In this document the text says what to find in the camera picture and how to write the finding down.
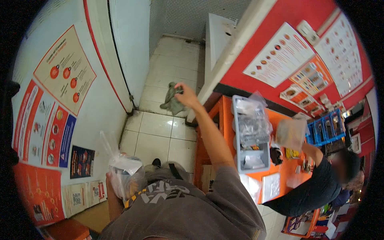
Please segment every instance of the gray cloth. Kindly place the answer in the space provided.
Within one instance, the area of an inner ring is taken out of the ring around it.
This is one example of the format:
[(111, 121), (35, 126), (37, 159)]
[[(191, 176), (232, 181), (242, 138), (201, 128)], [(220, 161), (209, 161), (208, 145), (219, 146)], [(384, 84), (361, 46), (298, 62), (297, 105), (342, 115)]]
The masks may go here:
[(129, 199), (100, 239), (265, 239), (262, 216), (235, 169), (218, 169), (212, 189), (205, 195), (183, 180), (155, 182)]
[(170, 112), (172, 112), (172, 115), (175, 116), (176, 114), (178, 114), (179, 112), (182, 112), (184, 111), (184, 105), (181, 104), (176, 98), (175, 98), (175, 94), (176, 93), (180, 93), (182, 94), (183, 93), (183, 88), (181, 86), (177, 87), (175, 89), (175, 85), (176, 83), (174, 82), (170, 82), (168, 84), (168, 92), (167, 92), (167, 95), (166, 95), (166, 99), (164, 101), (164, 104), (161, 104), (160, 105), (160, 108), (162, 109), (166, 109)]

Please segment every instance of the plastic tray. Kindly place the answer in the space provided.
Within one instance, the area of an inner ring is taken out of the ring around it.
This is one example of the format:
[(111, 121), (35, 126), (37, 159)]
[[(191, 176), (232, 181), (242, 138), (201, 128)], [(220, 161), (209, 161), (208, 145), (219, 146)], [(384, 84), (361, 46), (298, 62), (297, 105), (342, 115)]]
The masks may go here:
[[(235, 149), (236, 149), (237, 154), (235, 156), (235, 164), (237, 165), (237, 171), (239, 173), (244, 173), (244, 174), (268, 171), (269, 168), (270, 168), (270, 164), (271, 164), (270, 154), (269, 154), (269, 141), (265, 142), (265, 143), (259, 144), (259, 147), (260, 147), (259, 151), (258, 150), (256, 150), (256, 151), (242, 151), (241, 150), (241, 147), (240, 147), (240, 134), (239, 134), (239, 126), (238, 126), (238, 113), (237, 113), (237, 108), (236, 108), (236, 100), (237, 99), (243, 99), (243, 100), (247, 100), (247, 101), (254, 101), (252, 99), (248, 99), (248, 98), (241, 97), (241, 96), (238, 96), (238, 95), (233, 95), (232, 96), (232, 107), (233, 107), (232, 109), (233, 109), (233, 116), (234, 116), (234, 119), (235, 119), (235, 124), (234, 124), (235, 129), (234, 130), (236, 132), (236, 136), (235, 136), (236, 147), (235, 147)], [(261, 160), (264, 163), (264, 167), (256, 168), (256, 169), (245, 169), (244, 168), (245, 156), (253, 155), (253, 154), (260, 154), (260, 151), (262, 151), (262, 153), (261, 153)]]

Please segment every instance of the menu poster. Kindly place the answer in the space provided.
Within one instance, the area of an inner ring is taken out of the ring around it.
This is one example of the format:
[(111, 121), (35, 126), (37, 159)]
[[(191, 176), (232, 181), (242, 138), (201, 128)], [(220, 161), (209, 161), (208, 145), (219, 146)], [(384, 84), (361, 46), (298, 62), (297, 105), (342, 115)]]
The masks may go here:
[(89, 182), (87, 187), (88, 206), (92, 207), (107, 200), (106, 192), (105, 182), (101, 180)]
[(30, 165), (67, 167), (76, 118), (33, 80), (19, 109), (13, 149)]
[(321, 106), (312, 96), (308, 95), (308, 93), (296, 84), (292, 84), (289, 88), (281, 92), (280, 98), (296, 105), (305, 112), (310, 112), (314, 108)]
[(86, 187), (87, 183), (62, 186), (64, 209), (67, 218), (88, 208)]
[(36, 226), (63, 220), (61, 173), (18, 163), (13, 167), (19, 195)]
[(81, 177), (92, 177), (94, 150), (72, 146), (70, 179)]
[(283, 23), (243, 73), (275, 88), (314, 55), (300, 34)]
[(36, 79), (75, 116), (96, 78), (72, 25), (48, 50), (33, 72)]
[(290, 80), (297, 83), (312, 96), (333, 83), (331, 74), (317, 54), (293, 74)]
[(362, 83), (357, 41), (343, 13), (314, 48), (328, 67), (341, 97), (346, 96)]

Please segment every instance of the person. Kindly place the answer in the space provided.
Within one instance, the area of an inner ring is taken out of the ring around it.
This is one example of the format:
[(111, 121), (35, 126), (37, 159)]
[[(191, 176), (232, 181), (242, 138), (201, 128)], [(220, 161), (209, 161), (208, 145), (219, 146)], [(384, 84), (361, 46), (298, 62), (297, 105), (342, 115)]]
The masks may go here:
[(345, 148), (335, 154), (332, 164), (315, 146), (304, 143), (302, 150), (315, 163), (311, 178), (286, 195), (263, 203), (284, 216), (299, 216), (332, 202), (339, 195), (342, 184), (359, 172), (360, 158)]
[(213, 192), (204, 194), (181, 180), (180, 168), (153, 163), (157, 179), (122, 205), (114, 195), (109, 176), (106, 185), (111, 223), (100, 239), (258, 239), (266, 237), (265, 225), (254, 201), (240, 181), (229, 147), (195, 93), (184, 83), (175, 97), (193, 109), (216, 179)]

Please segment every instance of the red stripe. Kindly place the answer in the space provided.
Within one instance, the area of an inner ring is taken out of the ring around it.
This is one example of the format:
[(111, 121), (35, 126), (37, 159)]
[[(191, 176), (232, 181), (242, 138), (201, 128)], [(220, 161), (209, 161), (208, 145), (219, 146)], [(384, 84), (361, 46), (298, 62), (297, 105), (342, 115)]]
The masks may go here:
[(104, 63), (103, 63), (103, 60), (101, 59), (101, 55), (100, 55), (100, 52), (99, 52), (99, 48), (97, 47), (96, 40), (95, 40), (95, 36), (94, 36), (94, 34), (93, 34), (93, 30), (92, 30), (92, 26), (91, 26), (91, 21), (89, 20), (89, 13), (88, 13), (87, 0), (83, 0), (83, 3), (84, 3), (85, 19), (87, 20), (87, 25), (88, 25), (89, 33), (91, 34), (91, 39), (92, 39), (93, 45), (94, 45), (94, 47), (95, 47), (97, 56), (99, 57), (99, 60), (100, 60), (101, 65), (103, 66), (105, 75), (107, 75), (107, 78), (108, 78), (108, 80), (109, 80), (109, 83), (111, 84), (112, 89), (113, 89), (113, 91), (114, 91), (115, 94), (116, 94), (116, 97), (118, 98), (119, 102), (121, 103), (122, 107), (124, 108), (125, 112), (127, 113), (127, 109), (125, 109), (124, 105), (122, 104), (122, 102), (121, 102), (121, 100), (120, 100), (120, 98), (119, 98), (119, 96), (118, 96), (118, 93), (116, 92), (116, 89), (115, 89), (115, 87), (113, 86), (111, 79), (109, 78), (109, 75), (108, 75), (108, 73), (107, 73), (107, 69), (105, 68), (105, 65), (104, 65)]

